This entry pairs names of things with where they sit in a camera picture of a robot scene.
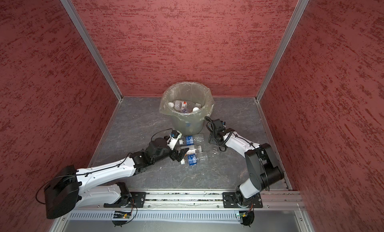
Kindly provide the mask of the white yellow label bottle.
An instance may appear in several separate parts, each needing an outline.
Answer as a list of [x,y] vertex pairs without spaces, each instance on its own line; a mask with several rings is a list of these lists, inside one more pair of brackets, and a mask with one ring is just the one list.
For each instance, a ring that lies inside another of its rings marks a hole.
[[185,156],[202,152],[202,146],[191,145],[179,147],[179,152],[186,152]]

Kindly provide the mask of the blue label Pocari bottle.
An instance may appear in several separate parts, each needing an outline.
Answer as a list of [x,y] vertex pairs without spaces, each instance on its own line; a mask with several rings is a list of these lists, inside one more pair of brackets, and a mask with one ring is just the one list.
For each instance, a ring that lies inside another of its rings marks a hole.
[[195,165],[205,164],[207,161],[208,156],[206,155],[189,154],[181,160],[180,164],[186,167],[192,167]]

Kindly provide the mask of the red white label water bottle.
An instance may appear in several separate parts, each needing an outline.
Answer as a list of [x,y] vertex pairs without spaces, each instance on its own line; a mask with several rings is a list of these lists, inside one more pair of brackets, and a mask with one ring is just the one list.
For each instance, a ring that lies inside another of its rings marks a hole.
[[175,100],[168,102],[168,106],[178,112],[185,112],[188,110],[188,103],[184,100]]

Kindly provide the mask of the tall clear bottle white cap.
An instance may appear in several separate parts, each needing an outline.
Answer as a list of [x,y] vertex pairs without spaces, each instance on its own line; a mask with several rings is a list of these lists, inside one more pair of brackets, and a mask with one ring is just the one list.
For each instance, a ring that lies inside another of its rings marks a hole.
[[181,113],[191,113],[195,107],[195,103],[191,101],[183,101],[181,105]]

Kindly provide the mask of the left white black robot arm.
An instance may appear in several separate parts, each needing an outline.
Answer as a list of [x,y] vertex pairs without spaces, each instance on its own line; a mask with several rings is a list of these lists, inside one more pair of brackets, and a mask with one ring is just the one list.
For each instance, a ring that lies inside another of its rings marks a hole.
[[178,139],[170,135],[150,141],[146,149],[113,163],[85,169],[64,167],[43,189],[47,219],[59,218],[86,204],[103,203],[110,208],[127,205],[129,191],[123,183],[117,184],[117,192],[108,190],[104,197],[92,196],[90,192],[99,185],[137,175],[165,158],[181,162],[189,149],[176,149],[177,143]]

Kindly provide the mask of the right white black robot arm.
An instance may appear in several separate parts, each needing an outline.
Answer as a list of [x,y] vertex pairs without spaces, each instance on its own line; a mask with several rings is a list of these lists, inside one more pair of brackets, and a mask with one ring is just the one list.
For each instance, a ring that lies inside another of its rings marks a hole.
[[235,201],[240,206],[249,205],[255,195],[284,179],[284,172],[269,144],[260,145],[245,139],[235,130],[227,129],[220,119],[205,117],[205,120],[210,132],[210,144],[217,146],[221,152],[230,148],[246,160],[249,178],[235,192]]

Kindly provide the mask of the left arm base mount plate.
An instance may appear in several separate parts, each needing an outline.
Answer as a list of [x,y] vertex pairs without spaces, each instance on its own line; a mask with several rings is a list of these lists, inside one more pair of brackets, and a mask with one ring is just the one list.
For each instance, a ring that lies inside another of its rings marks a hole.
[[129,195],[122,194],[119,208],[143,208],[146,195],[146,192],[132,192]]

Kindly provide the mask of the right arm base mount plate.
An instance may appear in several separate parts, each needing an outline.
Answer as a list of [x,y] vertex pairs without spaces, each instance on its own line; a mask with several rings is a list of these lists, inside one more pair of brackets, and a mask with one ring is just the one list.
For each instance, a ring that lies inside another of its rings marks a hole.
[[234,193],[224,192],[222,193],[222,196],[223,196],[223,205],[224,205],[224,208],[226,209],[228,208],[243,208],[243,209],[263,208],[263,202],[260,194],[255,194],[248,199],[244,198],[240,192],[234,192]]

